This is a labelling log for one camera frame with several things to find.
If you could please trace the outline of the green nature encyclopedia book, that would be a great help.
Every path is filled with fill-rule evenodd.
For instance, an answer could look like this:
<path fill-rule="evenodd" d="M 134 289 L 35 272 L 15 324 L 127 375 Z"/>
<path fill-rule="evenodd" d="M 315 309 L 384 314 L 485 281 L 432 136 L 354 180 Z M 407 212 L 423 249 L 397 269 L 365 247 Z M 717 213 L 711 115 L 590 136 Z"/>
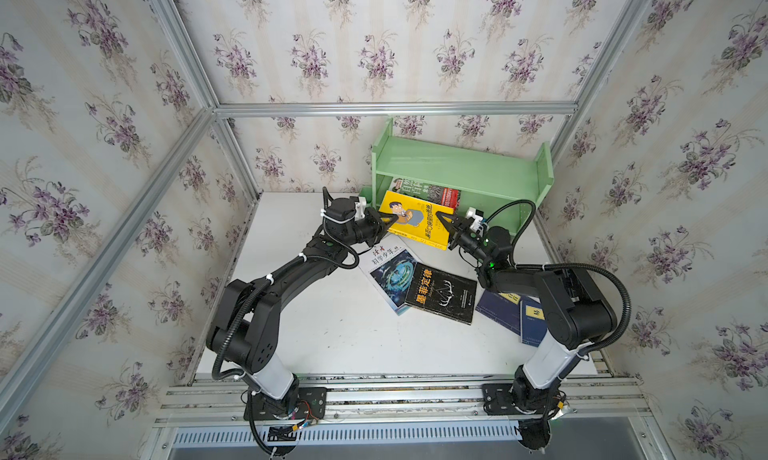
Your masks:
<path fill-rule="evenodd" d="M 457 209 L 460 205 L 460 190 L 416 180 L 394 178 L 388 190 L 453 209 Z"/>

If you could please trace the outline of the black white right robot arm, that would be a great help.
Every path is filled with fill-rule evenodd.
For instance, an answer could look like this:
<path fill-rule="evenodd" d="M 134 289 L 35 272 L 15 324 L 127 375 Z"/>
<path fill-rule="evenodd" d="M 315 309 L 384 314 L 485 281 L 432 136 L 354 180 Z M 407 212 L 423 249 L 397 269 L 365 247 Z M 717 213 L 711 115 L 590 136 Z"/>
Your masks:
<path fill-rule="evenodd" d="M 515 260 L 519 238 L 537 211 L 535 202 L 514 200 L 482 218 L 439 212 L 448 248 L 476 261 L 478 282 L 496 294 L 536 298 L 547 332 L 536 352 L 515 372 L 500 404 L 535 415 L 545 426 L 565 402 L 563 380 L 594 352 L 617 342 L 631 320 L 628 289 L 611 271 L 588 263 L 524 264 Z"/>

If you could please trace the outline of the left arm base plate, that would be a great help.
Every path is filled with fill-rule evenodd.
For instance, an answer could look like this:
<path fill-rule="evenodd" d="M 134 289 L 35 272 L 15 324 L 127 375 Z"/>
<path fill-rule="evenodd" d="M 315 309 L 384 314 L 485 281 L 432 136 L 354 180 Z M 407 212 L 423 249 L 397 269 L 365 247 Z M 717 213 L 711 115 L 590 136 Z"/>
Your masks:
<path fill-rule="evenodd" d="M 248 391 L 243 418 L 254 421 L 272 420 L 321 420 L 325 417 L 328 390 L 324 387 L 299 387 L 289 391 L 283 400 L 276 400 L 264 393 Z"/>

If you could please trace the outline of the yellow cartoon cover book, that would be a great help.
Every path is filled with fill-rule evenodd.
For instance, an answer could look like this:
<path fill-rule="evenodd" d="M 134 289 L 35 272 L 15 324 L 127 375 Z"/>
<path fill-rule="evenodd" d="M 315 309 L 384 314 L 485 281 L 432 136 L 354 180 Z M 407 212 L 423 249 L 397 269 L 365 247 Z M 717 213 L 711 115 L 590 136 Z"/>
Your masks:
<path fill-rule="evenodd" d="M 454 214 L 455 209 L 418 198 L 387 191 L 380 212 L 399 216 L 389 231 L 440 250 L 446 250 L 447 232 L 436 217 L 437 212 Z"/>

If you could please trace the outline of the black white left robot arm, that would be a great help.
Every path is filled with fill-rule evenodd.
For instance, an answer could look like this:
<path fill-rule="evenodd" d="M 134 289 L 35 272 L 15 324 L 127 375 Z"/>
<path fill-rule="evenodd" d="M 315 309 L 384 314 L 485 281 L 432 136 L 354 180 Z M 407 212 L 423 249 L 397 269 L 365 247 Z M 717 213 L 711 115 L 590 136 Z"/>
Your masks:
<path fill-rule="evenodd" d="M 384 239 L 396 216 L 361 196 L 333 197 L 322 191 L 320 224 L 304 248 L 276 270 L 250 281 L 235 279 L 223 290 L 206 335 L 215 354 L 211 377 L 248 387 L 247 404 L 261 400 L 275 418 L 288 418 L 299 403 L 300 381 L 277 356 L 281 313 L 300 293 L 337 270 L 360 264 L 358 244 L 372 248 Z"/>

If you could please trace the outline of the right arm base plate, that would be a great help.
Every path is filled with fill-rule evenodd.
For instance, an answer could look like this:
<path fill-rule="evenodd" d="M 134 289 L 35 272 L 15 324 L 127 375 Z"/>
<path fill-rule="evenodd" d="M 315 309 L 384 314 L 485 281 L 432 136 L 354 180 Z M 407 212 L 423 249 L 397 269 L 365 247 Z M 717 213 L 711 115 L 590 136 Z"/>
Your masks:
<path fill-rule="evenodd" d="M 552 417 L 563 403 L 558 389 L 536 389 L 523 381 L 486 383 L 481 387 L 483 410 L 488 415 L 528 415 Z"/>

